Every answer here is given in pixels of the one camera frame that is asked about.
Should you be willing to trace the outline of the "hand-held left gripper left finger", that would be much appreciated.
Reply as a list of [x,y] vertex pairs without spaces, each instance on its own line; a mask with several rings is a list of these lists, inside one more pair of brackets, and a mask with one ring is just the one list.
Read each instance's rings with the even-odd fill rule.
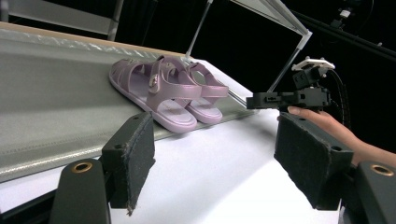
[[130,216],[154,159],[153,118],[144,112],[127,119],[102,148],[106,197],[111,208]]

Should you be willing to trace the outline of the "dark metal bar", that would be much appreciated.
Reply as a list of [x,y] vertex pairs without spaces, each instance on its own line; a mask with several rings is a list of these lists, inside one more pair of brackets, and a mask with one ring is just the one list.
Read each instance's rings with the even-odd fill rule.
[[379,43],[373,43],[368,40],[365,40],[357,35],[352,35],[350,33],[347,33],[345,31],[341,31],[340,29],[336,29],[331,27],[329,24],[326,24],[321,21],[317,21],[315,19],[312,19],[308,16],[305,16],[302,13],[299,13],[297,11],[292,11],[292,14],[296,16],[303,24],[310,26],[311,28],[314,28],[316,30],[321,31],[322,33],[325,33],[327,35],[339,38],[351,45],[357,46],[361,49],[368,50],[378,56],[381,56],[387,60],[396,62],[396,51],[387,49],[380,45]]

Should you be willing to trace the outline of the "lilac star sandal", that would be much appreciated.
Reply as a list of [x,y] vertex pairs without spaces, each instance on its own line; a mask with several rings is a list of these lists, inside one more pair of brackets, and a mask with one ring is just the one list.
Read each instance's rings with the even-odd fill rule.
[[229,88],[201,63],[185,64],[179,58],[171,56],[163,56],[161,61],[161,69],[176,84],[194,85],[202,89],[199,97],[192,100],[176,99],[176,102],[202,123],[219,123],[222,113],[215,107],[215,102],[227,97]]
[[202,88],[196,84],[179,84],[165,74],[165,58],[154,62],[123,59],[114,63],[109,72],[112,86],[150,112],[155,121],[173,133],[187,133],[197,125],[197,119],[178,102],[195,100]]

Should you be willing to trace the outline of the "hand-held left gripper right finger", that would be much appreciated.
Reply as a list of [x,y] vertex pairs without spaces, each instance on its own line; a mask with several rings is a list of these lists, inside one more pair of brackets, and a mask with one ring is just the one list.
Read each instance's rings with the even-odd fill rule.
[[278,118],[274,158],[313,208],[336,210],[353,151],[307,119],[286,112]]

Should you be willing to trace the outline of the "upper shoe rack shelf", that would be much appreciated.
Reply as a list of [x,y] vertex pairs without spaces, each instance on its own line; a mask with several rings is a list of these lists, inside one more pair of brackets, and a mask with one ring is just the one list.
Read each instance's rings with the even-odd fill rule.
[[264,18],[274,21],[295,33],[306,36],[312,33],[291,13],[280,0],[231,0]]

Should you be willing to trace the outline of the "white rack pole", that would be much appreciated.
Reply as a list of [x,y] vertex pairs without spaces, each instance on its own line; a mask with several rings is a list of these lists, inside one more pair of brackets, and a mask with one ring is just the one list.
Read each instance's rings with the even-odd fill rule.
[[271,84],[271,86],[267,90],[268,92],[273,92],[276,89],[276,86],[279,84],[280,80],[283,78],[283,76],[285,76],[286,72],[291,68],[294,60],[297,58],[299,53],[304,49],[304,46],[309,41],[311,35],[312,35],[312,32],[310,32],[310,31],[307,31],[307,33],[305,35],[302,35],[302,38],[301,38],[300,42],[297,44],[295,50],[289,56],[285,65],[280,70],[279,74],[277,75],[275,81]]
[[206,18],[206,16],[207,16],[207,13],[208,13],[209,9],[211,8],[211,6],[212,6],[212,4],[213,4],[213,1],[214,1],[214,0],[206,0],[206,3],[205,3],[205,10],[204,10],[204,12],[203,12],[203,14],[202,14],[202,17],[201,17],[200,21],[199,21],[199,24],[198,24],[197,29],[196,29],[196,31],[195,31],[195,33],[194,33],[194,36],[193,36],[193,38],[192,38],[192,40],[191,40],[191,43],[190,43],[190,45],[189,45],[189,48],[188,48],[187,52],[185,53],[185,58],[187,58],[187,59],[189,59],[189,58],[191,57],[191,52],[192,52],[193,47],[194,47],[194,45],[195,45],[195,42],[196,42],[196,40],[197,40],[197,38],[198,38],[198,35],[200,34],[200,31],[201,31],[201,29],[202,29],[202,26],[203,26],[203,24],[204,24],[204,22],[205,22],[205,18]]

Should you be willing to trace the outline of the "grey metal stand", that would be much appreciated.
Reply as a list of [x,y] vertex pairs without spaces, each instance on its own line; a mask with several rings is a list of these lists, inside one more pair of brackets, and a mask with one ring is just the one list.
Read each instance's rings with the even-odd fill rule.
[[40,21],[81,31],[105,35],[114,41],[124,0],[115,0],[110,18],[47,2],[46,0],[0,0],[0,21],[10,16]]

